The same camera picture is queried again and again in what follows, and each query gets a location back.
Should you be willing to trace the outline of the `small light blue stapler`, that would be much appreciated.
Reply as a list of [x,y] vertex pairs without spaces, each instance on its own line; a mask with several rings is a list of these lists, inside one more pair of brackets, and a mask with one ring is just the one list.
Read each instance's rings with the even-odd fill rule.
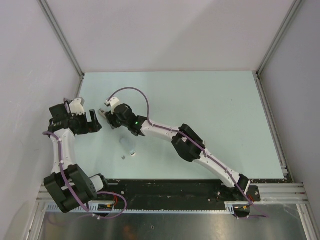
[[120,139],[120,144],[125,148],[131,157],[136,155],[135,143],[132,140],[127,137],[123,137]]

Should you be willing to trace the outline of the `beige black stapler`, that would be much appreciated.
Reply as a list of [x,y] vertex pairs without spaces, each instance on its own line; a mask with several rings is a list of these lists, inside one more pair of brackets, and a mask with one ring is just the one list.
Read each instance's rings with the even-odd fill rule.
[[99,113],[103,118],[107,119],[107,115],[108,115],[108,112],[107,112],[107,111],[105,111],[104,109],[100,108],[100,109],[98,110],[98,113]]

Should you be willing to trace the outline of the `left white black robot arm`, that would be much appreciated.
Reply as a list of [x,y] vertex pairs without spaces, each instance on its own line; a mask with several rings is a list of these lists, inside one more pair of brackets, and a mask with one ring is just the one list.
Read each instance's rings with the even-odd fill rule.
[[44,187],[63,213],[78,207],[89,212],[90,201],[107,199],[111,188],[102,174],[89,177],[76,163],[75,140],[77,135],[99,132],[102,126],[93,109],[87,120],[82,98],[64,99],[49,111],[52,118],[43,135],[53,144],[53,167],[43,180]]

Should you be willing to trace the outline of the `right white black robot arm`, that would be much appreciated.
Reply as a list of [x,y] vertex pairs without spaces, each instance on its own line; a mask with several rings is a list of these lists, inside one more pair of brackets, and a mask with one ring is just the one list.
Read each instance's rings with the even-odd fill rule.
[[211,154],[204,141],[187,124],[180,127],[159,125],[147,117],[135,115],[124,103],[104,113],[104,116],[112,129],[125,127],[136,137],[155,137],[170,142],[183,160],[197,163],[217,176],[230,188],[235,200],[242,201],[248,196],[251,181]]

